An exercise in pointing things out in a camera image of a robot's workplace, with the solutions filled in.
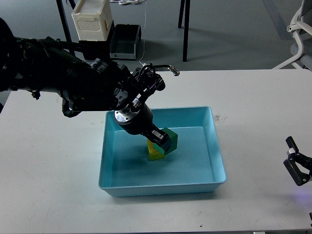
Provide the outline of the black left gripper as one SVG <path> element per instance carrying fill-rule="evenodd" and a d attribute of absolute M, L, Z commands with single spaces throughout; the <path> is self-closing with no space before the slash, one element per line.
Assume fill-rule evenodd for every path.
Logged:
<path fill-rule="evenodd" d="M 114 120 L 127 133 L 144 135 L 164 153 L 169 152 L 172 145 L 170 130 L 160 130 L 153 124 L 153 113 L 146 104 L 143 104 L 137 112 L 131 111 L 128 107 L 115 111 Z"/>

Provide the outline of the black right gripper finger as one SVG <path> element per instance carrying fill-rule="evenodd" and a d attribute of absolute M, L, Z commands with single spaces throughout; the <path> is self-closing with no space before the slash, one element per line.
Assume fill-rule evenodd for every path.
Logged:
<path fill-rule="evenodd" d="M 312 180 L 312 158 L 299 152 L 292 136 L 287 137 L 285 141 L 289 150 L 287 152 L 288 157 L 284 160 L 283 164 L 296 185 L 302 186 Z M 307 169 L 309 173 L 300 171 L 298 164 Z"/>

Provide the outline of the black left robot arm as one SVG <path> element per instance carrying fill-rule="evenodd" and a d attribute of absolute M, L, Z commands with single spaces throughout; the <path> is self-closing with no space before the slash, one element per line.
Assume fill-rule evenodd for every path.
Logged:
<path fill-rule="evenodd" d="M 143 135 L 168 154 L 177 148 L 176 133 L 159 129 L 146 100 L 165 89 L 157 66 L 145 64 L 130 72 L 102 52 L 74 42 L 23 39 L 0 22 L 0 89 L 57 93 L 62 112 L 75 117 L 84 111 L 113 111 L 115 122 L 131 135 Z"/>

